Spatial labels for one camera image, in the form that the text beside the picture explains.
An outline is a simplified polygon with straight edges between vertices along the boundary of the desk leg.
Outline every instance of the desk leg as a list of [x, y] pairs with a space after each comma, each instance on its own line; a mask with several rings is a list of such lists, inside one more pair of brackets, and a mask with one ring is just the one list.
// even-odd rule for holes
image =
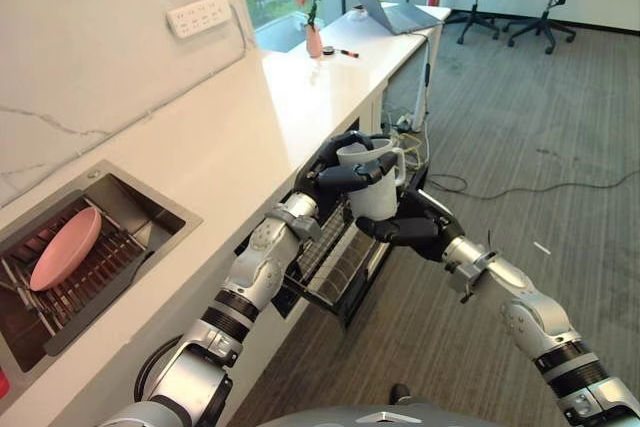
[[[429, 43], [431, 44], [431, 55], [429, 59], [427, 59], [427, 55], [429, 53], [429, 49], [426, 45], [424, 46], [424, 62], [423, 68], [421, 70], [421, 78], [420, 88], [418, 89], [418, 97], [416, 99], [416, 108], [413, 115], [413, 123], [411, 124], [411, 129], [414, 132], [421, 132], [424, 124], [424, 117], [428, 112], [428, 98], [429, 91], [431, 90], [431, 79], [433, 79], [433, 72], [436, 67], [436, 57], [438, 55], [438, 46], [440, 45], [440, 34], [442, 33], [442, 25], [438, 25], [431, 29], [429, 32]], [[429, 76], [429, 86], [426, 87], [425, 93], [425, 85], [424, 85], [424, 76], [426, 72], [427, 62], [431, 65], [431, 72]]]
[[377, 134], [380, 131], [380, 113], [376, 113], [376, 105], [382, 103], [381, 99], [382, 94], [372, 92], [358, 107], [358, 129], [365, 134]]
[[387, 119], [382, 118], [382, 98], [384, 96], [384, 91], [386, 90], [389, 84], [387, 82], [384, 85], [379, 87], [379, 90], [374, 92], [371, 96], [371, 133], [372, 134], [381, 134], [382, 121], [386, 121]]

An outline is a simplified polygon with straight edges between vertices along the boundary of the marble wall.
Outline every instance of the marble wall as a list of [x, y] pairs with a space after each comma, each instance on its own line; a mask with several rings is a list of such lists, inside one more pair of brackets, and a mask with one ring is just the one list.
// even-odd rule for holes
[[0, 0], [0, 207], [253, 48], [244, 0], [173, 36], [166, 11], [194, 1]]

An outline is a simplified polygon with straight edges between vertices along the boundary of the electrical outlet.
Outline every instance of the electrical outlet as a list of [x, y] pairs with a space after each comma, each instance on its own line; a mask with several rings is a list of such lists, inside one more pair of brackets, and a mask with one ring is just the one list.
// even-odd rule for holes
[[180, 39], [191, 37], [230, 18], [228, 0], [199, 0], [167, 12], [171, 30]]

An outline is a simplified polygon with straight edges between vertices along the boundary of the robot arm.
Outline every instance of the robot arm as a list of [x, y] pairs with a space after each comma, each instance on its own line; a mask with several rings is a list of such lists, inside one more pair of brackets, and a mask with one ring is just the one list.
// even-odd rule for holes
[[359, 218], [357, 225], [379, 240], [407, 245], [426, 259], [445, 262], [450, 285], [463, 295], [462, 302], [474, 295], [498, 316], [553, 389], [570, 425], [613, 425], [624, 418], [640, 425], [640, 403], [619, 378], [609, 376], [560, 304], [538, 291], [499, 253], [469, 241], [438, 201], [410, 190], [394, 219]]
[[301, 170], [294, 193], [254, 230], [220, 291], [202, 317], [178, 342], [147, 399], [137, 401], [102, 427], [213, 427], [231, 391], [224, 368], [232, 367], [258, 314], [278, 293], [303, 242], [319, 239], [320, 222], [343, 192], [375, 184], [393, 168], [396, 156], [339, 166], [336, 151], [354, 142], [373, 148], [360, 132], [327, 140]]

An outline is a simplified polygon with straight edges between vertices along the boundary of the wire rack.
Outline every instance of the wire rack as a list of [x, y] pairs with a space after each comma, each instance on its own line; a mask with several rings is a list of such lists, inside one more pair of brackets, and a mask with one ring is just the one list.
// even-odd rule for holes
[[[0, 257], [8, 280], [3, 287], [19, 295], [24, 308], [37, 315], [51, 337], [60, 333], [145, 251], [142, 244], [101, 211], [100, 234], [80, 266], [59, 285], [32, 291], [31, 274], [42, 252], [74, 215], [89, 206], [98, 208], [86, 197], [78, 199]], [[14, 335], [7, 340], [15, 343], [18, 339]]]
[[375, 241], [370, 237], [360, 231], [354, 232], [349, 242], [343, 247], [337, 246], [336, 252], [327, 258], [327, 269], [318, 271], [321, 278], [318, 279], [320, 284], [316, 293], [337, 303], [354, 281], [354, 277], [361, 272], [363, 263], [374, 246]]
[[322, 226], [322, 237], [316, 242], [308, 241], [298, 257], [300, 282], [307, 284], [311, 280], [352, 222], [351, 212], [341, 202]]

